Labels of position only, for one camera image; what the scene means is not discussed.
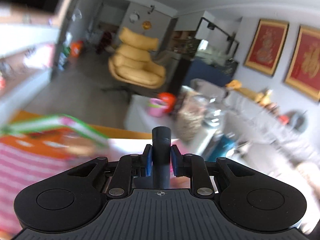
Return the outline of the yellow lounge chair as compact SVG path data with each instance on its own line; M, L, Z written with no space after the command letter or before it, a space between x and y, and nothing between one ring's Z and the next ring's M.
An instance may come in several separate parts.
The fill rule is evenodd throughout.
M135 33L123 27L120 45L108 59L111 75L118 81L149 89L160 88L166 78L165 67L151 59L158 48L158 39Z

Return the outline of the large glass nut jar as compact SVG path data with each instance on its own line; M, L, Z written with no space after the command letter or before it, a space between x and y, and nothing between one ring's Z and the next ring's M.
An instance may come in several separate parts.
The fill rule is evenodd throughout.
M206 96L188 86L180 88L174 107L175 129L184 142L191 142L202 125L216 127L221 109L214 94Z

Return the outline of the colourful play mat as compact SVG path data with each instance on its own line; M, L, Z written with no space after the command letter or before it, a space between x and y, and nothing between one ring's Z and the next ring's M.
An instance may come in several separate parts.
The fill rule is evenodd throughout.
M25 187L104 154L108 138L65 114L12 122L1 128L1 239L21 229L14 199Z

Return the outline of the orange hanging ornament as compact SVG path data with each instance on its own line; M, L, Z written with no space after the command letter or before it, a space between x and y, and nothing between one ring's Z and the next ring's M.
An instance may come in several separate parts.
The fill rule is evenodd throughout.
M151 29L151 28L152 28L151 22L150 22L150 21L144 21L144 22L142 23L142 28L143 28L144 30L149 30L149 29Z

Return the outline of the red framed picture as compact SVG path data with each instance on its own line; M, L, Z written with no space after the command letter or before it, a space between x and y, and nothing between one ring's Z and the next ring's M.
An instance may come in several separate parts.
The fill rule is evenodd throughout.
M274 76L289 30L289 22L260 19L244 66Z
M301 25L285 83L319 102L319 29Z

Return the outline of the yellow duck plush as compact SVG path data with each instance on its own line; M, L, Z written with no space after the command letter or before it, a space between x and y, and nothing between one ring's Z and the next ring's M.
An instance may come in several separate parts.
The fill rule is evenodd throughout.
M232 80L231 82L227 83L225 87L228 90L237 90L242 87L242 83L239 80Z

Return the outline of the white SF parcel box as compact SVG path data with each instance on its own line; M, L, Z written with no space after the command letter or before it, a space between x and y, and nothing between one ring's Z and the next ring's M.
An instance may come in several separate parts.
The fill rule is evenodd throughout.
M27 68L47 69L52 68L55 54L54 44L37 46L32 52L25 55L23 64Z

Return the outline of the glass fish tank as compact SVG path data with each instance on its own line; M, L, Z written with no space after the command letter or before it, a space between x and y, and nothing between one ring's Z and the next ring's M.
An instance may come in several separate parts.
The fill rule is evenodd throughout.
M230 36L216 28L204 38L200 35L188 36L180 45L173 46L173 50L189 59L201 60L226 76L233 77L239 64L234 59L239 44L234 35Z

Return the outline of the black cylindrical handle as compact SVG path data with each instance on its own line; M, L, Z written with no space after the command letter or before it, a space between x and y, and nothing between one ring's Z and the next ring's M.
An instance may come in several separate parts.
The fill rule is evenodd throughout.
M158 126L152 130L152 184L154 189L170 187L171 129Z

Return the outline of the teal thermos bottle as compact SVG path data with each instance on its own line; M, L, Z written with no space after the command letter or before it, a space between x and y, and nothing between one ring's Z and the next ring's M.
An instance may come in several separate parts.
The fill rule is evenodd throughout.
M205 161L215 162L217 158L228 158L234 154L236 149L236 140L234 133L223 134L218 141L204 154Z

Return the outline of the panda wall clock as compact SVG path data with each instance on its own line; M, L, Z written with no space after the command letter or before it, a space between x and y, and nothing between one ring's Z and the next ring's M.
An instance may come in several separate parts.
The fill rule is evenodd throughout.
M130 15L129 15L129 21L131 23L136 23L138 20L140 19L140 15L138 12L132 12Z

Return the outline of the grey sofa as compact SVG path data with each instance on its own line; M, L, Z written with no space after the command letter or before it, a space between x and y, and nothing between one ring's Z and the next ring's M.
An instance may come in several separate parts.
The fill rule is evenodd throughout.
M215 96L225 113L224 133L248 143L243 153L250 167L271 174L296 171L309 183L319 183L319 150L305 135L284 126L266 109L236 90L226 91L201 79L190 85L205 96Z

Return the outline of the orange paper bag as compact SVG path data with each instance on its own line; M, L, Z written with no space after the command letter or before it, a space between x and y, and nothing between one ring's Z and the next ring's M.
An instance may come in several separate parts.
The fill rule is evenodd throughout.
M84 42L82 40L71 42L71 57L78 57L83 49Z

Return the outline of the pink plastic cup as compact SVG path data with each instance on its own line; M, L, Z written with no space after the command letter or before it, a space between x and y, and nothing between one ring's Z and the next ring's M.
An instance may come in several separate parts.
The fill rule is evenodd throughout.
M150 98L147 105L147 113L153 117L163 116L165 110L167 109L168 104L158 98Z

